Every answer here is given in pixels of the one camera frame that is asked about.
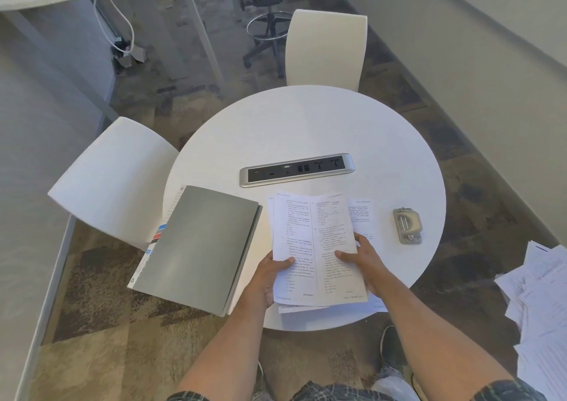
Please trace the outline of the person's left hand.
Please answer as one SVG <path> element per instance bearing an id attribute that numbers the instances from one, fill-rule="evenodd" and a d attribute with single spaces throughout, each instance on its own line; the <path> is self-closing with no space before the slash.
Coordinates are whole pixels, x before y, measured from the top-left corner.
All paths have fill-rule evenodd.
<path id="1" fill-rule="evenodd" d="M 273 286 L 278 273 L 272 271 L 272 260 L 273 251 L 270 251 L 259 262 L 251 281 L 245 287 L 238 300 L 238 306 L 242 306 L 247 310 L 262 310 L 265 312 L 273 305 Z"/>

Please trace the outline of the papers with coloured tabs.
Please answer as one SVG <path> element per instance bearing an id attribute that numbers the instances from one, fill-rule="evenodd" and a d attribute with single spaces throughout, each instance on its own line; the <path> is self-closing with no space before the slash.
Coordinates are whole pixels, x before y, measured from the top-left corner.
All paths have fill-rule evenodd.
<path id="1" fill-rule="evenodd" d="M 172 202 L 170 203 L 168 209 L 166 210 L 166 212 L 165 212 L 165 214 L 162 218 L 162 221 L 158 225 L 156 232 L 154 233 L 154 236 L 152 237 L 152 239 L 150 241 L 150 244 L 146 248 L 146 251 L 145 251 L 140 263 L 138 264 L 138 267 L 136 268 L 135 272 L 133 273 L 131 279 L 129 280 L 127 288 L 132 289 L 132 290 L 134 289 L 134 286 L 135 286 L 135 283 L 136 283 L 138 277 L 140 276 L 143 269 L 145 268 L 145 265 L 146 265 L 147 261 L 149 260 L 153 249 L 155 248 L 158 241 L 160 240 L 160 237 L 162 236 L 162 233 L 167 226 L 167 222 L 169 221 L 169 218 L 171 217 L 172 213 L 174 212 L 175 207 L 177 206 L 180 198 L 182 197 L 182 194 L 185 191 L 186 187 L 187 187 L 186 185 L 182 185 L 178 189 L 178 191 L 176 192 L 174 198 L 172 199 Z"/>

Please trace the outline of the loose printed paper sheets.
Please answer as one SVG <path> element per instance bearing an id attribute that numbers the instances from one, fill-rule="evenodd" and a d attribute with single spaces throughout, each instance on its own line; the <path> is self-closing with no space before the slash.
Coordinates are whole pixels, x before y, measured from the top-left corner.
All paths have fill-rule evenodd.
<path id="1" fill-rule="evenodd" d="M 378 243 L 378 228 L 374 218 L 372 201 L 350 198 L 348 200 L 348 208 L 353 230 L 356 233 L 364 235 L 372 246 L 376 246 Z M 387 312 L 383 301 L 371 293 L 366 303 L 355 303 L 354 305 L 362 305 L 362 307 L 372 310 L 373 312 Z M 277 306 L 280 315 L 332 308 L 336 308 L 336 306 L 292 306 L 287 304 L 278 304 Z"/>

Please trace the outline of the grey floor power box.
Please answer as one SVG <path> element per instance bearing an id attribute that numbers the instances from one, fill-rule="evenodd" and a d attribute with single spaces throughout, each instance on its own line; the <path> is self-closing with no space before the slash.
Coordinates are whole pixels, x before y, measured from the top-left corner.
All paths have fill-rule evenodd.
<path id="1" fill-rule="evenodd" d="M 112 61 L 117 71 L 131 68 L 147 60 L 146 51 L 137 45 L 130 45 L 130 41 L 117 38 L 111 47 Z"/>

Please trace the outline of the white chair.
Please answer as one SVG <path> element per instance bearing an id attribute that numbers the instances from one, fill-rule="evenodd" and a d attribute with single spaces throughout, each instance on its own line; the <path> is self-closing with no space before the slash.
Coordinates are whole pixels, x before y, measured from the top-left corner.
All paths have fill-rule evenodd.
<path id="1" fill-rule="evenodd" d="M 153 130 L 119 117 L 48 196 L 85 224 L 145 250 L 162 221 L 166 183 L 178 156 Z"/>
<path id="2" fill-rule="evenodd" d="M 286 84 L 323 85 L 357 92 L 367 32 L 365 15 L 295 10 L 286 39 Z"/>

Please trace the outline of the grey document folder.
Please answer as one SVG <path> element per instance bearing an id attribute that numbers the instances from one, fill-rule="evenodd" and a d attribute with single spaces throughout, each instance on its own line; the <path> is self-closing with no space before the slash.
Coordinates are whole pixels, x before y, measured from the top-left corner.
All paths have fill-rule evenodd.
<path id="1" fill-rule="evenodd" d="M 225 316 L 262 210 L 187 185 L 133 290 Z"/>

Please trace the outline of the grey metal hole punch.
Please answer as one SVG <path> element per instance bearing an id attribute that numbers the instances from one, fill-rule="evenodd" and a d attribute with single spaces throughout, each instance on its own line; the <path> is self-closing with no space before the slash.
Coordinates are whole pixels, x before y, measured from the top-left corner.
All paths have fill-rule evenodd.
<path id="1" fill-rule="evenodd" d="M 402 245 L 422 244 L 423 225 L 418 212 L 411 208 L 397 208 L 392 211 L 399 241 Z"/>

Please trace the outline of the person's right forearm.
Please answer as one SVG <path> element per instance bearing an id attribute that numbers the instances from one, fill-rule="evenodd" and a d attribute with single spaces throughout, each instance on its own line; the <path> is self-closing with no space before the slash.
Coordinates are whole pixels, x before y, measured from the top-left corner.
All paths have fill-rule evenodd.
<path id="1" fill-rule="evenodd" d="M 397 329 L 407 361 L 429 401 L 470 401 L 513 376 L 482 347 L 420 301 L 396 277 L 373 285 Z"/>

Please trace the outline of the person's plaid shirt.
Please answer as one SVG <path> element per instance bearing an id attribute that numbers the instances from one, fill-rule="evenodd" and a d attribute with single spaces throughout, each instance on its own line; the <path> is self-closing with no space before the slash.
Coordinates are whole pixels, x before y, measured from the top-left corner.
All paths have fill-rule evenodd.
<path id="1" fill-rule="evenodd" d="M 306 383 L 290 401 L 421 401 L 403 379 L 388 376 L 377 381 L 386 392 L 356 389 L 344 384 L 322 386 Z M 521 380 L 493 382 L 479 390 L 470 401 L 547 401 L 545 396 Z"/>

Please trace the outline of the person's right hand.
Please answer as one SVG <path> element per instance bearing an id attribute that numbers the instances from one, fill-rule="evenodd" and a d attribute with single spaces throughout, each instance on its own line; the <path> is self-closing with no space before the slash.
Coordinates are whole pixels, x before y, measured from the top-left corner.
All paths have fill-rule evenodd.
<path id="1" fill-rule="evenodd" d="M 365 267 L 357 268 L 370 292 L 384 302 L 392 301 L 394 297 L 400 297 L 406 286 L 386 268 L 365 236 L 354 232 L 354 239 L 358 243 L 357 252 L 360 251 L 366 255 L 367 264 Z"/>

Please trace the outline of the silver table power outlet panel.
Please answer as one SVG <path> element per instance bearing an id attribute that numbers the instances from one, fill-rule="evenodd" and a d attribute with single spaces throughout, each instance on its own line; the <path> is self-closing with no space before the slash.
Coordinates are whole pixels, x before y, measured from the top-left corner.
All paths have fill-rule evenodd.
<path id="1" fill-rule="evenodd" d="M 242 188 L 259 187 L 310 178 L 345 175 L 355 170 L 351 154 L 331 154 L 242 168 L 239 171 L 239 185 Z"/>

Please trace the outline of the printed paper sheets bundle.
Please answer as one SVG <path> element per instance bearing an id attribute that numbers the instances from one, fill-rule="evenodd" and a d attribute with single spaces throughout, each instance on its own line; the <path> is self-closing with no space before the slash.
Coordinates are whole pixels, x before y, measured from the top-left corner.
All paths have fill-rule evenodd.
<path id="1" fill-rule="evenodd" d="M 278 273 L 274 301 L 285 306 L 330 307 L 368 301 L 359 269 L 336 251 L 355 254 L 348 199 L 343 193 L 320 196 L 280 192 L 273 196 L 273 260 L 294 263 Z"/>

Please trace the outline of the person's left forearm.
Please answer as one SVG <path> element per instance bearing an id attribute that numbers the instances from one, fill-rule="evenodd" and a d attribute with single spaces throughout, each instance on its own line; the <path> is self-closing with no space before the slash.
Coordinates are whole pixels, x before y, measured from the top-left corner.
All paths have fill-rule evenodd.
<path id="1" fill-rule="evenodd" d="M 223 327 L 178 385 L 208 401 L 252 401 L 267 309 L 263 294 L 244 293 Z"/>

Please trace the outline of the person's dark grey shoe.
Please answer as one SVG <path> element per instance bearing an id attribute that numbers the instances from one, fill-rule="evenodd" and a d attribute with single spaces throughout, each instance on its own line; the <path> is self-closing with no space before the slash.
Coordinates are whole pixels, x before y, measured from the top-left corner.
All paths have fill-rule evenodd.
<path id="1" fill-rule="evenodd" d="M 394 325 L 383 330 L 379 344 L 380 363 L 385 376 L 398 376 L 404 379 L 404 370 L 408 361 Z"/>

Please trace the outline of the messy pile of printed papers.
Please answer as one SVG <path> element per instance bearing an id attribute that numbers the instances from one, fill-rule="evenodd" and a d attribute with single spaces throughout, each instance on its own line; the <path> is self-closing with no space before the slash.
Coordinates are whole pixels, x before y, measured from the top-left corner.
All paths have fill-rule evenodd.
<path id="1" fill-rule="evenodd" d="M 520 333 L 518 378 L 548 401 L 567 401 L 567 248 L 530 241 L 523 264 L 495 282 Z"/>

